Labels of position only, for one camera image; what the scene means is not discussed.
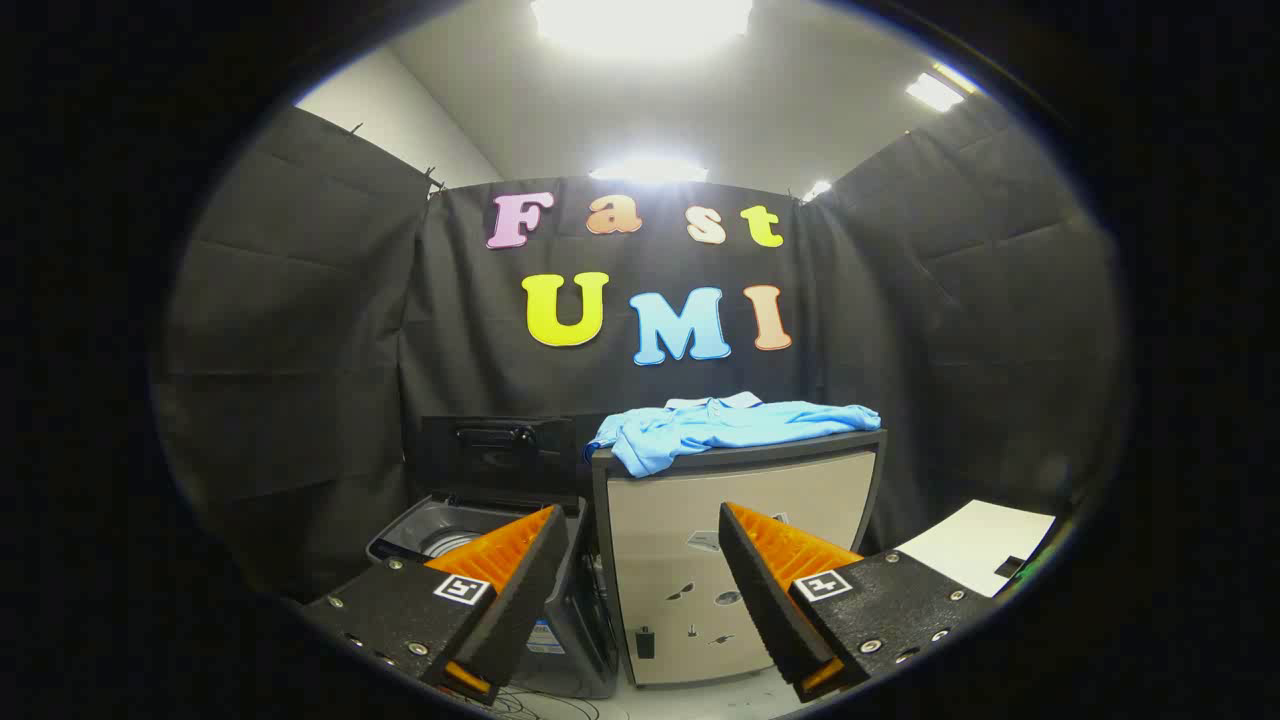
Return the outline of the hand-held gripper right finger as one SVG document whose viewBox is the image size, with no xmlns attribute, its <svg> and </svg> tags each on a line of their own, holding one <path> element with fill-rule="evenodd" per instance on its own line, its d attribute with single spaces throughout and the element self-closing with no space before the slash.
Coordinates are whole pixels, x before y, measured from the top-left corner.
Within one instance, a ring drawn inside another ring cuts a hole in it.
<svg viewBox="0 0 1280 720">
<path fill-rule="evenodd" d="M 740 503 L 721 551 L 774 667 L 803 703 L 895 673 L 997 603 L 900 550 L 864 557 Z"/>
</svg>

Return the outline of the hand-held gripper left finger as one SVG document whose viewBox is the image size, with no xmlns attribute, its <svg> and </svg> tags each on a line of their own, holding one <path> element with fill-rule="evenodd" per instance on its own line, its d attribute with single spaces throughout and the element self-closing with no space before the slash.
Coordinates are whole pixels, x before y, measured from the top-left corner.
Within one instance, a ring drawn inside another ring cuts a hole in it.
<svg viewBox="0 0 1280 720">
<path fill-rule="evenodd" d="M 407 680 L 492 705 L 568 548 L 550 505 L 426 562 L 389 557 L 303 606 L 334 644 Z"/>
</svg>

